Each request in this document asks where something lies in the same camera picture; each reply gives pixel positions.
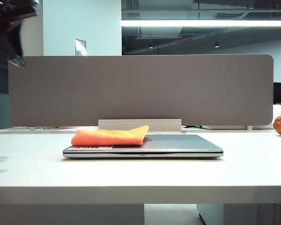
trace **exposed ceiling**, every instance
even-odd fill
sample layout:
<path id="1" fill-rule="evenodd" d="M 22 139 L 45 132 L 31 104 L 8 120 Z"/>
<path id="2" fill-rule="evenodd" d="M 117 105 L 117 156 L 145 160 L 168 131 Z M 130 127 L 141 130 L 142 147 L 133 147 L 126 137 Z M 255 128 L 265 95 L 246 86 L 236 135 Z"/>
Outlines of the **exposed ceiling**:
<path id="1" fill-rule="evenodd" d="M 280 10 L 281 0 L 122 0 L 122 20 L 281 20 Z M 123 27 L 122 54 L 203 53 L 218 40 L 224 48 L 278 38 L 277 28 Z"/>

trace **white wall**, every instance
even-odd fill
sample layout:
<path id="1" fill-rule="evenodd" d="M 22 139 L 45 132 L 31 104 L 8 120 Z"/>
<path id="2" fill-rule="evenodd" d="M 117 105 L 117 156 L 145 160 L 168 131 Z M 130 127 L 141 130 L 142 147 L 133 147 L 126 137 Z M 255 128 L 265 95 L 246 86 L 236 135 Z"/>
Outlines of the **white wall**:
<path id="1" fill-rule="evenodd" d="M 281 39 L 227 49 L 215 49 L 204 54 L 270 54 L 274 59 L 274 82 L 281 82 Z"/>
<path id="2" fill-rule="evenodd" d="M 44 55 L 75 55 L 75 38 L 88 55 L 121 55 L 121 0 L 43 0 Z"/>
<path id="3" fill-rule="evenodd" d="M 39 14 L 25 19 L 22 23 L 21 42 L 25 56 L 44 55 L 42 0 L 39 2 L 41 6 Z"/>

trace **laptop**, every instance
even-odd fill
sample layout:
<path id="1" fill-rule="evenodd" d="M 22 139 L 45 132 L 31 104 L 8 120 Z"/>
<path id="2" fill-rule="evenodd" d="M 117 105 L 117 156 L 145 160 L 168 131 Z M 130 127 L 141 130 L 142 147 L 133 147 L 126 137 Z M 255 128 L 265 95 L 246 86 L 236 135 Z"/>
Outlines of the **laptop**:
<path id="1" fill-rule="evenodd" d="M 215 158 L 223 150 L 198 135 L 146 135 L 142 145 L 71 146 L 69 158 Z"/>

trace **folded cloth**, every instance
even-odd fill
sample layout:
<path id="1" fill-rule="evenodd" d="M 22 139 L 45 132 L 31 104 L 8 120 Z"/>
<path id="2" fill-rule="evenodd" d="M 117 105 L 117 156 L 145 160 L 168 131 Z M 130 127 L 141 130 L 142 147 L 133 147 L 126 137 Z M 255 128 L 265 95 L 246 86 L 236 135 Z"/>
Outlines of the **folded cloth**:
<path id="1" fill-rule="evenodd" d="M 132 130 L 86 130 L 78 129 L 72 138 L 76 146 L 142 145 L 149 126 Z"/>

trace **ceiling light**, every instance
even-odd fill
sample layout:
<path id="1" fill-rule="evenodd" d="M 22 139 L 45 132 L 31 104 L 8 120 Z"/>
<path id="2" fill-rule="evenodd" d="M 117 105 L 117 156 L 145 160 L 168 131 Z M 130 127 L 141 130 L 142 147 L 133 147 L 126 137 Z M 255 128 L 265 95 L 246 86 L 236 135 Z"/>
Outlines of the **ceiling light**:
<path id="1" fill-rule="evenodd" d="M 122 20 L 122 27 L 281 27 L 281 20 Z"/>

